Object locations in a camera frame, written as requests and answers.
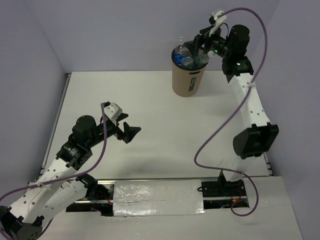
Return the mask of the green label clear bottle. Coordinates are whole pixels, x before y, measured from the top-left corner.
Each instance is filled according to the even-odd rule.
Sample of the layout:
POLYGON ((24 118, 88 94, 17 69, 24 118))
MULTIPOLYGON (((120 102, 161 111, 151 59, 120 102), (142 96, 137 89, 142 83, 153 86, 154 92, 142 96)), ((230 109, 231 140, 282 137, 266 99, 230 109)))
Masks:
POLYGON ((210 57, 208 56, 207 53, 200 51, 198 55, 194 57, 193 60, 196 66, 202 66, 202 65, 206 65, 209 62, 210 57))

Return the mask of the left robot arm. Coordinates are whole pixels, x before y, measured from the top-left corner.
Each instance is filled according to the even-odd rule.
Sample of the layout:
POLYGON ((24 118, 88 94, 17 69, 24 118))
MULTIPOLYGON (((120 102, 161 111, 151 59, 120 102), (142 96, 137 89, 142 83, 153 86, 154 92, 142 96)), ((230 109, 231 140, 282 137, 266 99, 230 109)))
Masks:
POLYGON ((47 171, 33 184, 22 188, 24 194, 10 206, 0 207, 0 233, 8 240, 37 240, 48 229, 53 218, 73 202, 97 199, 101 190, 89 171, 79 172, 93 155, 92 148, 116 137, 126 144, 141 131, 138 126, 119 122, 128 114, 111 110, 97 124, 94 117, 77 119, 68 141, 56 154, 47 171))

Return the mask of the blue label bottle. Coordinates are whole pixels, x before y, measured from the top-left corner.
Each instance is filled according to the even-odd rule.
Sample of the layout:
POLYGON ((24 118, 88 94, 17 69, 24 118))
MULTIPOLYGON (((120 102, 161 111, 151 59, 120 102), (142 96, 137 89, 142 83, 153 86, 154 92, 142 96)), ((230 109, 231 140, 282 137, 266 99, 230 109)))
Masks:
POLYGON ((181 59, 181 65, 186 68, 192 68, 194 66, 194 59, 192 56, 184 56, 181 59))
POLYGON ((184 37, 180 37, 179 38, 179 42, 178 45, 175 47, 174 49, 174 53, 173 53, 173 57, 174 57, 174 62, 180 66, 181 65, 181 59, 185 56, 191 56, 190 51, 186 48, 186 46, 184 45, 185 43, 185 38, 184 37))

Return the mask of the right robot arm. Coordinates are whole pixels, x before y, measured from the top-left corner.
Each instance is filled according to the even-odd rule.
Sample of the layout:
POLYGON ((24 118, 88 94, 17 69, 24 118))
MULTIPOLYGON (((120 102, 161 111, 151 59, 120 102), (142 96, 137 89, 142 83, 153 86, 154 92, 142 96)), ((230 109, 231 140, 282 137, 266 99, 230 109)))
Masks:
POLYGON ((222 71, 228 84, 235 93, 238 107, 235 112, 202 144, 204 147, 226 125, 240 114, 243 124, 242 129, 232 139, 232 148, 236 155, 225 166, 216 166, 219 171, 217 182, 205 181, 198 188, 204 197, 239 196, 244 195, 243 177, 249 166, 257 160, 261 160, 274 143, 279 127, 271 123, 268 118, 256 85, 255 78, 258 75, 246 56, 247 46, 250 41, 250 30, 241 24, 234 25, 227 37, 221 36, 218 26, 202 29, 193 41, 186 46, 195 55, 198 50, 205 54, 213 52, 222 59, 222 71))

